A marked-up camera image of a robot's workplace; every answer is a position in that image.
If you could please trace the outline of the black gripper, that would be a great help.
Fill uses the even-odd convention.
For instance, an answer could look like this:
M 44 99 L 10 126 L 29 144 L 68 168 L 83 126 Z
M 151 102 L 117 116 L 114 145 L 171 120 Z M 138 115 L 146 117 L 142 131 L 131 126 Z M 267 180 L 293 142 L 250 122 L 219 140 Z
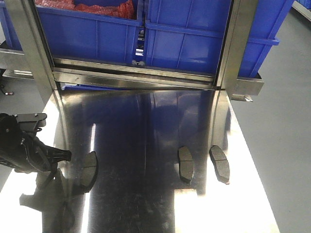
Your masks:
M 71 161 L 72 153 L 46 146 L 36 133 L 46 125 L 45 113 L 0 115 L 0 163 L 19 172 L 48 172 L 51 165 Z

